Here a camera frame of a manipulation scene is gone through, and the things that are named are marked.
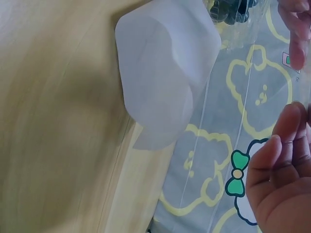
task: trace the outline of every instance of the finger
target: finger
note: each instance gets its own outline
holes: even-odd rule
[[[293,141],[293,161],[300,177],[311,177],[311,155],[307,139],[307,112],[303,104],[294,103],[300,110],[300,124]]]
[[[296,13],[287,11],[283,6],[278,6],[278,12],[284,21],[286,27],[293,33],[295,33],[301,40],[309,40],[311,38],[310,25],[308,22],[304,22],[299,19]]]
[[[304,12],[310,9],[308,0],[278,0],[278,3],[289,12]]]
[[[278,135],[273,135],[253,155],[249,162],[246,177],[246,195],[254,213],[259,204],[275,190],[269,179],[271,170],[280,156],[281,151],[281,139]]]
[[[291,67],[295,70],[301,70],[305,63],[305,56],[307,54],[307,42],[302,41],[295,33],[291,32],[290,39],[290,60]]]
[[[273,134],[281,138],[282,151],[271,173],[271,182],[280,188],[299,179],[295,167],[292,165],[293,140],[296,137],[300,123],[300,110],[295,104],[286,105],[280,114]]]

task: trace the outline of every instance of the yellow bear outline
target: yellow bear outline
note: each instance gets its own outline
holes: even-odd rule
[[[173,207],[166,199],[161,192],[159,200],[162,202],[164,208],[171,214],[175,216],[184,216],[190,213],[197,205],[201,203],[205,203],[208,207],[215,206],[219,200],[222,198],[224,191],[225,191],[225,186],[224,186],[224,179],[222,176],[221,171],[230,163],[230,156],[233,151],[232,144],[231,144],[231,139],[229,135],[225,133],[208,133],[206,130],[203,129],[198,129],[195,125],[189,124],[186,128],[186,131],[193,132],[195,136],[200,136],[205,138],[207,141],[212,141],[216,140],[217,142],[225,142],[227,149],[228,149],[228,156],[226,159],[221,163],[218,164],[217,161],[214,161],[214,177],[208,177],[205,179],[201,186],[200,190],[200,197],[194,200],[192,203],[190,203],[188,206],[183,207],[183,208],[177,208]],[[208,187],[208,184],[213,181],[217,177],[218,179],[218,185],[219,185],[219,192],[216,195],[215,199],[211,199],[207,194],[206,194],[206,189]]]
[[[287,98],[287,103],[291,103],[292,99],[293,99],[293,85],[292,85],[292,79],[289,75],[289,73],[286,71],[286,69],[284,67],[282,67],[280,64],[272,62],[270,60],[267,59],[266,56],[266,50],[263,46],[261,45],[252,45],[251,48],[249,49],[246,61],[242,61],[239,59],[234,59],[230,65],[229,65],[229,69],[226,75],[226,84],[227,87],[230,89],[231,94],[233,96],[233,98],[238,102],[238,109],[242,115],[242,124],[243,127],[245,129],[245,131],[250,134],[253,138],[265,138],[265,137],[269,137],[272,133],[273,127],[275,125],[275,123],[270,126],[267,127],[261,131],[256,131],[256,129],[251,126],[248,122],[247,119],[247,110],[245,109],[244,103],[242,101],[242,96],[240,93],[238,93],[236,91],[236,86],[234,85],[234,83],[231,80],[231,76],[232,76],[232,72],[234,69],[234,66],[243,66],[245,67],[245,75],[247,75],[247,73],[250,71],[251,67],[252,67],[252,57],[254,54],[255,50],[260,50],[261,51],[261,56],[262,56],[262,63],[259,65],[254,64],[254,67],[257,71],[262,71],[266,68],[266,66],[270,66],[273,67],[275,69],[277,69],[278,71],[280,71],[281,74],[283,74],[284,78],[286,79],[287,82],[287,88],[288,88],[288,98]]]

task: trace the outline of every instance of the printed plastic bag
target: printed plastic bag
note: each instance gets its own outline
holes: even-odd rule
[[[177,141],[151,233],[260,233],[245,195],[248,162],[284,106],[309,101],[310,71],[291,69],[288,48],[273,2],[255,44],[220,52]]]

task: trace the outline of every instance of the cartoon character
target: cartoon character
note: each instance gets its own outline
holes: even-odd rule
[[[225,192],[235,197],[234,206],[241,219],[249,225],[257,225],[254,213],[245,194],[245,184],[248,163],[251,157],[266,143],[268,139],[253,140],[248,146],[247,152],[235,150],[231,154],[232,171],[231,178],[225,184]]]

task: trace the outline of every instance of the white paper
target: white paper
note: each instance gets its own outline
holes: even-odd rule
[[[143,126],[135,148],[162,149],[186,128],[220,36],[201,0],[153,0],[119,20],[116,42],[125,107]]]

